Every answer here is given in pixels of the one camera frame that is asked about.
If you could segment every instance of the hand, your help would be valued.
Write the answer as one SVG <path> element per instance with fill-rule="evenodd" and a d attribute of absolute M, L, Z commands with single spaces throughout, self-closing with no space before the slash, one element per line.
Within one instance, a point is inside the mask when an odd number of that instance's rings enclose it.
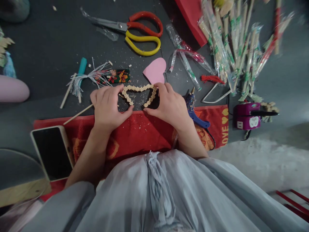
<path fill-rule="evenodd" d="M 111 133 L 133 113 L 134 106 L 120 113 L 118 111 L 118 94 L 122 92 L 123 84 L 116 87 L 104 86 L 91 93 L 90 99 L 94 105 L 94 128 L 100 128 Z"/>
<path fill-rule="evenodd" d="M 156 83 L 154 86 L 159 88 L 160 105 L 155 110 L 144 108 L 144 111 L 171 124 L 177 131 L 185 130 L 191 126 L 194 127 L 184 98 L 174 92 L 169 83 Z"/>

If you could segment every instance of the red towel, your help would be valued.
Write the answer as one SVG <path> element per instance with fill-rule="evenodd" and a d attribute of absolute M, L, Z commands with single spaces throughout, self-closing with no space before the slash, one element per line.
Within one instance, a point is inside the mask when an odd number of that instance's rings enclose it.
<path fill-rule="evenodd" d="M 224 146 L 228 142 L 229 133 L 229 111 L 227 105 L 195 107 L 194 111 L 200 119 L 210 122 L 209 132 L 216 141 L 216 148 Z M 68 119 L 36 120 L 34 122 L 34 129 L 63 125 Z M 73 148 L 75 161 L 80 156 L 93 125 L 94 115 L 80 116 L 64 125 Z M 213 141 L 206 131 L 199 126 L 196 126 L 196 130 L 205 148 L 207 150 L 213 148 Z M 132 116 L 114 130 L 110 136 L 107 145 L 105 176 L 108 175 L 116 164 L 125 158 L 146 154 L 150 150 L 161 152 L 170 150 L 175 137 L 176 131 L 170 124 L 144 114 L 143 111 L 134 111 Z M 53 192 L 46 195 L 45 198 L 55 194 L 55 186 L 57 186 L 57 192 L 61 190 L 61 187 L 59 188 L 56 182 L 52 182 L 51 185 Z"/>

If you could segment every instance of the smartphone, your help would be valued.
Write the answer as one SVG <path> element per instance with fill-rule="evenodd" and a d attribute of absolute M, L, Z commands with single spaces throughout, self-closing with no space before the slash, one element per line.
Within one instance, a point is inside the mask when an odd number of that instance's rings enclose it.
<path fill-rule="evenodd" d="M 73 156 L 65 128 L 53 126 L 30 133 L 35 150 L 49 181 L 68 178 L 73 170 Z"/>

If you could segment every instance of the red tassel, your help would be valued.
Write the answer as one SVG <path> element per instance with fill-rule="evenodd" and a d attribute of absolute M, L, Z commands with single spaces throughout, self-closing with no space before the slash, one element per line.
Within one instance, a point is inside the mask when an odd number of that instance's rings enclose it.
<path fill-rule="evenodd" d="M 207 81 L 211 81 L 211 82 L 219 82 L 221 84 L 225 84 L 224 81 L 222 81 L 219 77 L 217 76 L 205 76 L 205 75 L 202 75 L 201 76 L 201 81 L 203 81 L 204 83 L 206 83 Z"/>

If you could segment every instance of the phone screen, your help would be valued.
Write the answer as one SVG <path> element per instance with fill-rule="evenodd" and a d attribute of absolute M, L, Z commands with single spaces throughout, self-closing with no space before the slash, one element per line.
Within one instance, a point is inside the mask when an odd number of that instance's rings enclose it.
<path fill-rule="evenodd" d="M 60 129 L 37 130 L 32 135 L 50 181 L 69 177 L 72 166 Z"/>

